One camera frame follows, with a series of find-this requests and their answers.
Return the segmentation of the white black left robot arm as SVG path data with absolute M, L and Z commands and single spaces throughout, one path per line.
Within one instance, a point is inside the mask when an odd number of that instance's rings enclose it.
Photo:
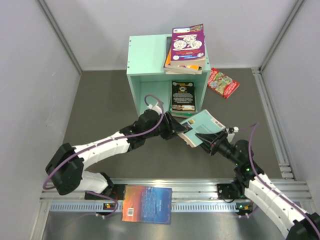
M 169 140 L 187 131 L 160 103 L 150 105 L 133 123 L 113 135 L 84 145 L 62 144 L 45 171 L 61 196 L 74 191 L 94 192 L 103 199 L 113 194 L 114 184 L 104 172 L 89 172 L 88 167 L 109 157 L 131 152 L 149 138 Z

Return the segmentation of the dark brown Edward Tulane book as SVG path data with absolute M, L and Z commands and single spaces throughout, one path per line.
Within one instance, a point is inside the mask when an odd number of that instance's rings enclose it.
M 168 57 L 169 51 L 171 49 L 171 42 L 172 42 L 172 37 L 171 36 L 167 36 L 166 37 L 166 58 Z

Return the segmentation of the dark blue paperback book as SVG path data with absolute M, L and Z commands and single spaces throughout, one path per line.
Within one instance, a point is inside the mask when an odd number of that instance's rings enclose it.
M 167 75 L 201 75 L 203 70 L 201 67 L 197 71 L 187 71 L 187 69 L 168 68 L 165 69 L 164 72 Z

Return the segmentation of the red Treehouse paperback book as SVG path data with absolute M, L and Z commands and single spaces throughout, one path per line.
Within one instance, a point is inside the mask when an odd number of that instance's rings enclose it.
M 207 87 L 221 95 L 223 98 L 228 99 L 239 86 L 239 82 L 222 73 L 220 70 L 214 67 L 211 68 Z

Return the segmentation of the purple paperback book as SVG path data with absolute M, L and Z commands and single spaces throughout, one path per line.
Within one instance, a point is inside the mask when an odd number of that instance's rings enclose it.
M 171 57 L 173 66 L 198 66 L 206 62 L 204 24 L 175 27 L 171 35 Z

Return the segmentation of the light teal thin book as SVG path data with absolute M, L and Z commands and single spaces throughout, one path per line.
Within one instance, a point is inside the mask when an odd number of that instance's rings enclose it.
M 216 134 L 223 131 L 226 127 L 214 118 L 206 109 L 183 120 L 180 123 L 187 130 L 179 133 L 178 136 L 183 139 L 191 148 L 196 148 L 203 142 L 196 134 Z

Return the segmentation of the black yellow Storey Treehouse book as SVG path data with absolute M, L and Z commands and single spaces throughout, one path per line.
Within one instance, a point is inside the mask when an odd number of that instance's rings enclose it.
M 172 81 L 171 110 L 173 112 L 194 113 L 196 111 L 194 83 Z

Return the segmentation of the green paperback book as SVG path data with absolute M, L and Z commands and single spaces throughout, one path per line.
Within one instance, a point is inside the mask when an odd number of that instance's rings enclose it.
M 169 112 L 175 117 L 189 118 L 196 111 L 196 103 L 190 97 L 174 97 L 170 100 Z

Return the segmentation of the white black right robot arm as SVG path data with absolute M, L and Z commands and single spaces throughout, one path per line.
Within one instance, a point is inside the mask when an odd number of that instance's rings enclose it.
M 196 133 L 201 147 L 213 156 L 219 153 L 235 164 L 233 192 L 238 198 L 251 200 L 276 225 L 287 240 L 318 240 L 320 216 L 309 213 L 291 201 L 254 162 L 250 140 L 231 144 L 226 130 Z

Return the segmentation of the Jane Eyre sunset cover book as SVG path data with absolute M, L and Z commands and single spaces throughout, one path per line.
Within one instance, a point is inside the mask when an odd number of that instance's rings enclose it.
M 127 185 L 122 203 L 122 221 L 171 224 L 172 194 L 173 190 L 168 187 Z

